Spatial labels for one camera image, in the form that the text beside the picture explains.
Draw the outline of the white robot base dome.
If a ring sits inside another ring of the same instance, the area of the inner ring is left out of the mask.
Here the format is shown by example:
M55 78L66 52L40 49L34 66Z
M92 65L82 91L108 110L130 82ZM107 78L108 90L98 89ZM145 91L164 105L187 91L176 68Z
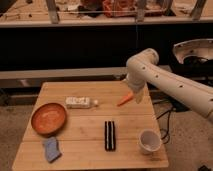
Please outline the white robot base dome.
M213 38L187 40L173 46L173 54L180 64L190 56L213 59Z

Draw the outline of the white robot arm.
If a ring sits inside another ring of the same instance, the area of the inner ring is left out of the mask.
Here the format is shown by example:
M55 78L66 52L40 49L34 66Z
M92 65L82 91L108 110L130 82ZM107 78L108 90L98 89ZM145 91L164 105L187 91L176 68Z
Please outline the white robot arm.
M127 60L125 82L136 102L142 101L142 91L148 82L213 124L213 88L161 69L158 61L159 55L152 48Z

